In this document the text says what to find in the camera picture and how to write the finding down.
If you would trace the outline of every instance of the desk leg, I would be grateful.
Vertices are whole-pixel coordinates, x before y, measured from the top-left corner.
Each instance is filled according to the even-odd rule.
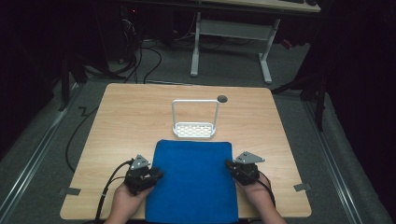
[[[264,53],[259,54],[260,65],[262,66],[262,75],[264,76],[264,82],[267,84],[272,83],[271,74],[270,74],[270,71],[268,69],[268,64],[267,64],[267,57],[268,57],[268,53],[270,52],[271,46],[274,42],[274,38],[275,38],[277,27],[279,26],[279,23],[280,23],[280,19],[275,20],[274,25],[270,31],[270,34],[269,34],[269,37],[267,40],[267,44],[265,46]]]
[[[201,32],[201,12],[197,12],[197,22],[195,25],[195,45],[194,52],[192,53],[191,62],[191,76],[198,77],[198,66],[199,66],[199,35]]]

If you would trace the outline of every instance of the wire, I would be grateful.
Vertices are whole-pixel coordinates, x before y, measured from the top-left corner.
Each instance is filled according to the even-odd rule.
[[[190,33],[191,33],[191,30],[192,30],[192,27],[194,26],[194,22],[195,22],[196,16],[197,16],[197,13],[195,12],[194,16],[192,17],[192,22],[191,22],[189,31],[186,34],[184,34],[181,38],[178,38],[178,39],[175,39],[175,40],[182,40],[182,39],[189,38],[189,37],[193,36],[193,35],[190,35]]]
[[[108,186],[110,186],[110,184],[111,184],[115,179],[121,178],[121,177],[117,177],[117,178],[113,179],[114,175],[117,173],[117,171],[118,171],[122,166],[127,165],[127,164],[131,165],[131,164],[132,164],[132,161],[125,161],[125,162],[123,162],[121,165],[119,165],[119,167],[116,168],[116,170],[114,170],[113,174],[112,174],[111,177],[108,179],[107,184],[106,184],[105,188],[103,189],[103,192],[102,192],[102,195],[101,195],[99,204],[98,204],[98,208],[97,208],[97,211],[96,211],[96,216],[95,216],[95,221],[94,221],[94,223],[99,224],[100,214],[101,214],[101,212],[102,212],[103,203],[105,202],[105,197],[106,197],[106,194],[107,194],[107,191],[108,191]]]
[[[87,118],[89,118],[90,115],[92,115],[93,112],[95,112],[98,108],[99,108],[99,106],[97,106],[93,111],[91,111],[91,113],[89,113],[89,114],[81,121],[81,123],[80,123],[80,124],[77,126],[77,128],[74,130],[72,136],[69,138],[69,142],[67,143],[67,147],[66,147],[66,151],[65,151],[64,155],[65,155],[65,157],[66,157],[67,166],[70,168],[70,170],[71,170],[73,173],[74,173],[76,170],[72,167],[72,165],[70,164],[70,161],[69,161],[69,155],[68,155],[68,154],[69,154],[70,144],[71,144],[71,142],[72,142],[74,136],[76,135],[78,129],[79,129],[79,128],[81,127],[81,125],[84,123],[84,121],[87,120]]]
[[[134,82],[137,84],[137,68],[140,66],[140,63],[142,62],[142,44],[140,44],[139,52],[140,52],[139,62],[134,67],[134,70],[129,74],[129,76],[125,78],[124,83],[128,82],[129,78],[134,74]]]
[[[148,78],[149,74],[150,74],[151,72],[153,72],[158,66],[160,66],[160,63],[161,63],[161,61],[163,60],[163,56],[161,56],[161,53],[158,52],[157,50],[155,50],[155,49],[147,49],[147,50],[151,50],[151,51],[157,53],[158,56],[160,56],[160,60],[158,61],[157,65],[155,65],[154,68],[152,68],[152,69],[145,75],[145,77],[143,78],[143,84],[146,84],[146,79]]]

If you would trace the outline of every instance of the tabletop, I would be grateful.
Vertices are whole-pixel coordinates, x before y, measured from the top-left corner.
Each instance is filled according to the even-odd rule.
[[[178,86],[150,84],[110,84],[97,111],[70,188],[80,189],[78,196],[66,195],[61,210],[64,219],[92,219],[103,188],[113,171],[124,161],[141,154],[152,161],[154,148],[161,139],[177,140],[173,133],[172,102],[176,99],[217,99],[219,106],[216,133],[200,141],[230,142],[233,157],[244,151],[265,158],[257,163],[272,181],[276,208],[283,217],[308,217],[311,207],[290,150],[276,104],[265,88]],[[178,107],[177,119],[213,121],[212,107]],[[124,176],[127,167],[116,176]],[[113,192],[123,179],[109,187],[101,218],[109,215]],[[245,195],[237,189],[240,218],[257,217]],[[145,218],[142,205],[134,218]]]

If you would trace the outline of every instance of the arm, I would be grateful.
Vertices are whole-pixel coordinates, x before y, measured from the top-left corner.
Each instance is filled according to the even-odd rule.
[[[260,174],[259,180],[267,187],[270,187],[267,178],[265,178],[263,174]],[[253,204],[254,207],[256,207],[257,211],[260,214],[260,218],[262,219],[262,223],[286,224],[285,219],[283,219],[283,217],[277,212],[276,208],[274,207],[271,201],[270,194],[265,189],[265,187],[263,187],[259,183],[242,186],[239,182],[236,181],[236,184],[245,192],[248,201]]]
[[[105,224],[124,224],[139,209],[140,204],[146,199],[153,188],[145,189],[134,196],[126,187],[121,184],[114,192],[111,212]]]

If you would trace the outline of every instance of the blue cloth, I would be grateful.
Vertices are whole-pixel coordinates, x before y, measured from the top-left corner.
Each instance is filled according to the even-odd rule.
[[[235,183],[224,165],[232,159],[228,142],[159,141],[152,167],[164,176],[147,198],[146,221],[238,221]]]

